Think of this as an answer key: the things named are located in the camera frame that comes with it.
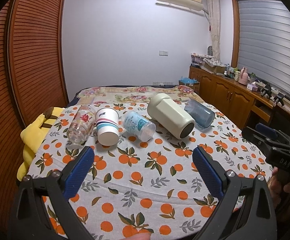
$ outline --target wooden window frame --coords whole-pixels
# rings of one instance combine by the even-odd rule
[[[233,52],[232,52],[231,66],[233,68],[236,68],[237,62],[238,62],[238,53],[239,53],[240,22],[239,22],[238,1],[232,0],[232,3],[233,3],[233,13],[234,13],[234,36],[233,36]]]

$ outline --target wardrobe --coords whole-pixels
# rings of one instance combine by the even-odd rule
[[[7,231],[23,162],[20,132],[51,106],[66,107],[64,0],[10,0],[0,11],[0,230]]]

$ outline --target human hand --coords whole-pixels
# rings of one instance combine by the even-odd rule
[[[150,240],[150,233],[140,233],[140,234],[137,234],[137,235],[133,235],[129,238],[124,238],[122,240]]]
[[[272,172],[272,177],[269,180],[268,187],[269,187],[269,192],[273,200],[274,208],[276,208],[279,203],[281,202],[281,193],[282,191],[289,193],[290,194],[290,183],[286,184],[282,188],[282,184],[278,181],[277,179],[277,173],[278,173],[278,168],[274,168]],[[289,207],[285,210],[284,213],[280,214],[279,217],[277,217],[278,221],[287,221],[290,219],[290,205]]]

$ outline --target blue plastic cup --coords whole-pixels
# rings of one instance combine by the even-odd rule
[[[215,113],[211,109],[196,100],[190,99],[184,110],[193,117],[198,127],[202,129],[208,128],[215,118]]]

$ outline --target window blind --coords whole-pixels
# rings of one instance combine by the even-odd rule
[[[238,0],[237,67],[290,94],[290,12],[280,0]]]

